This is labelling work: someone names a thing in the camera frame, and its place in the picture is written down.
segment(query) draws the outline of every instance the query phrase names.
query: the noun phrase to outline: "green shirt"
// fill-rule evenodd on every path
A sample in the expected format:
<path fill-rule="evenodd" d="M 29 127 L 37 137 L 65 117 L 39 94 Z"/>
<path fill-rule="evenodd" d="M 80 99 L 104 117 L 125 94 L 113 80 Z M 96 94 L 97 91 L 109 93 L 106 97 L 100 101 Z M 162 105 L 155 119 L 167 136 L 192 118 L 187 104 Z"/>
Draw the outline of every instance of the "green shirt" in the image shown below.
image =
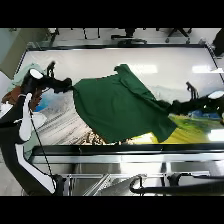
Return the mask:
<path fill-rule="evenodd" d="M 148 132 L 165 141 L 176 128 L 168 118 L 169 104 L 157 101 L 127 65 L 114 70 L 115 75 L 74 85 L 77 113 L 107 143 Z"/>

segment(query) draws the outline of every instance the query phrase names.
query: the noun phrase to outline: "black cable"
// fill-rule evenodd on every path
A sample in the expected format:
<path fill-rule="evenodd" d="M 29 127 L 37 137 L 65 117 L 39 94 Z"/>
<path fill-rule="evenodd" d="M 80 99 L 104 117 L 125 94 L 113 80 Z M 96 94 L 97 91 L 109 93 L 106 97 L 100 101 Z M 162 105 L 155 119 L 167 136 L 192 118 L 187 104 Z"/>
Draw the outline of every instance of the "black cable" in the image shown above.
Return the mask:
<path fill-rule="evenodd" d="M 39 135 L 38 135 L 38 133 L 37 133 L 37 130 L 36 130 L 36 128 L 35 128 L 35 125 L 34 125 L 34 122 L 33 122 L 33 118 L 32 118 L 32 115 L 31 115 L 32 112 L 31 112 L 30 109 L 29 109 L 29 112 L 30 112 L 31 123 L 32 123 L 32 125 L 33 125 L 34 131 L 35 131 L 35 133 L 36 133 L 36 135 L 37 135 L 38 141 L 39 141 L 39 143 L 40 143 L 40 147 L 41 147 L 41 149 L 42 149 L 42 151 L 43 151 L 45 160 L 46 160 L 47 165 L 48 165 L 48 169 L 49 169 L 50 177 L 51 177 L 51 180 L 52 180 L 52 183 L 53 183 L 53 186 L 54 186 L 54 190 L 56 190 L 56 187 L 55 187 L 55 184 L 54 184 L 54 178 L 53 178 L 53 175 L 52 175 L 52 172 L 51 172 L 51 167 L 50 167 L 50 164 L 49 164 L 49 162 L 48 162 L 48 159 L 47 159 L 47 156 L 46 156 L 46 154 L 45 154 L 45 151 L 44 151 L 44 148 L 43 148 L 43 146 L 42 146 L 42 143 L 41 143 L 41 141 L 40 141 L 40 138 L 39 138 Z"/>

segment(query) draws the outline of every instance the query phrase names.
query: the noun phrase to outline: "floor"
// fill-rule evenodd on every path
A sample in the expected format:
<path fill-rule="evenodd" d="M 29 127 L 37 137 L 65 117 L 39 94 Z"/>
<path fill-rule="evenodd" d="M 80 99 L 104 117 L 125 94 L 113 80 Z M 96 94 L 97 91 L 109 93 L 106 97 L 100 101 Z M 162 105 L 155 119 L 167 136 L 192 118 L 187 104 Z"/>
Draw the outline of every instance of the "floor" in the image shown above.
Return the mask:
<path fill-rule="evenodd" d="M 206 40 L 209 43 L 212 43 L 215 35 L 219 31 L 220 28 L 193 28 L 192 33 L 190 34 L 190 37 L 198 41 L 200 38 L 206 38 Z M 60 35 L 56 36 L 55 41 L 65 41 L 65 40 L 83 40 L 84 34 L 83 30 L 81 28 L 74 28 L 74 30 L 71 30 L 70 28 L 59 28 Z M 137 29 L 134 37 L 141 38 L 141 37 L 148 37 L 148 38 L 165 38 L 167 36 L 167 32 L 169 32 L 166 28 L 161 28 L 161 31 L 156 31 L 155 28 L 147 28 L 146 30 Z M 100 36 L 102 40 L 108 40 L 110 39 L 110 36 L 112 34 L 120 34 L 124 35 L 124 30 L 118 30 L 118 29 L 112 29 L 112 28 L 101 28 L 100 29 Z M 88 39 L 97 39 L 97 29 L 93 28 L 86 28 L 86 35 Z M 180 37 L 181 34 L 175 33 L 175 36 Z M 218 66 L 222 67 L 224 69 L 224 60 L 218 59 L 217 60 Z M 39 168 L 43 171 L 47 171 L 47 167 L 45 165 L 39 165 Z M 158 164 L 156 165 L 148 165 L 148 168 L 150 171 L 158 172 L 160 170 L 160 166 Z M 89 172 L 89 169 L 91 167 L 86 168 L 84 171 L 82 169 L 82 173 Z M 108 170 L 108 172 L 111 172 L 111 168 L 107 167 L 105 168 Z M 222 161 L 220 162 L 207 162 L 207 163 L 175 163 L 171 164 L 172 171 L 189 171 L 191 170 L 200 170 L 200 171 L 207 171 L 210 170 L 213 175 L 222 175 L 224 174 L 224 163 Z M 53 173 L 69 173 L 72 172 L 73 169 L 71 169 L 68 165 L 52 165 L 52 172 Z M 15 178 L 10 174 L 8 169 L 5 167 L 3 163 L 0 163 L 0 195 L 6 196 L 6 195 L 20 195 L 21 194 L 21 187 L 15 180 Z"/>

